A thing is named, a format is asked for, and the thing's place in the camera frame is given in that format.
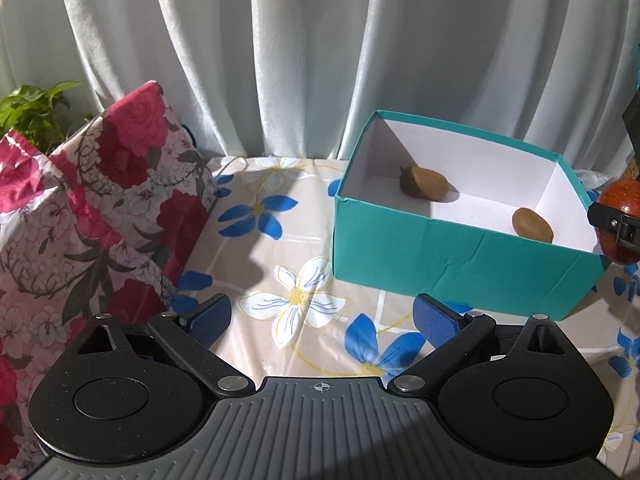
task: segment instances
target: curtain fold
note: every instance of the curtain fold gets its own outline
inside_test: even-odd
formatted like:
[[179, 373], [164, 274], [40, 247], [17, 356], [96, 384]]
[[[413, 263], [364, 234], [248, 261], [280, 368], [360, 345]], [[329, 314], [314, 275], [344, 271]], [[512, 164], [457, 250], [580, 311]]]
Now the curtain fold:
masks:
[[149, 79], [206, 155], [348, 158], [377, 108], [622, 171], [640, 0], [0, 0], [0, 91]]

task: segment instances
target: pink floral fabric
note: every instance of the pink floral fabric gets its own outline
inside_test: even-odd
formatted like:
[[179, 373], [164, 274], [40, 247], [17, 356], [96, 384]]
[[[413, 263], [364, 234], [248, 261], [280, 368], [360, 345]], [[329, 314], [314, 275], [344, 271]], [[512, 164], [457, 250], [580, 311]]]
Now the pink floral fabric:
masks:
[[43, 458], [28, 402], [87, 319], [170, 305], [216, 191], [155, 82], [49, 158], [0, 140], [0, 480]]

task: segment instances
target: green plant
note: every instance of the green plant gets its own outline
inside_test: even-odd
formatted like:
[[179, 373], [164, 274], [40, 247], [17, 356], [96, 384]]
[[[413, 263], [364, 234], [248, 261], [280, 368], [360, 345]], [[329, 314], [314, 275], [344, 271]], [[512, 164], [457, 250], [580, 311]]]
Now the green plant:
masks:
[[68, 133], [63, 133], [56, 118], [56, 108], [69, 102], [63, 96], [65, 90], [78, 86], [75, 81], [63, 81], [49, 89], [20, 85], [0, 101], [0, 127], [4, 135], [14, 129], [49, 155], [65, 142]]

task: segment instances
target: metal screw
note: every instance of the metal screw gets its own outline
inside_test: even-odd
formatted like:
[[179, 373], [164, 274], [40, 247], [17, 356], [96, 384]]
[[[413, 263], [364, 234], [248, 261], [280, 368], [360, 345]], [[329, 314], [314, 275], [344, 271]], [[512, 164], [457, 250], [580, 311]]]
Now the metal screw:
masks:
[[394, 379], [394, 384], [401, 392], [414, 392], [424, 386], [424, 379], [417, 375], [401, 375]]
[[249, 381], [239, 375], [228, 375], [218, 381], [218, 387], [226, 392], [244, 390], [248, 385]]

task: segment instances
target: open cardboard box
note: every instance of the open cardboard box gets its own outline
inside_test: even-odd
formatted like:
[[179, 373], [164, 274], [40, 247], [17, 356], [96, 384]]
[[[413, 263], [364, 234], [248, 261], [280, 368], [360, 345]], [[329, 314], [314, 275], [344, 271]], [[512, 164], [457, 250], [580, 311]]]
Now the open cardboard box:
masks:
[[[453, 189], [442, 202], [406, 196], [404, 166], [438, 171]], [[335, 201], [334, 275], [347, 282], [562, 319], [608, 265], [564, 158], [460, 124], [374, 113]], [[546, 219], [553, 244], [515, 234], [520, 207]]]

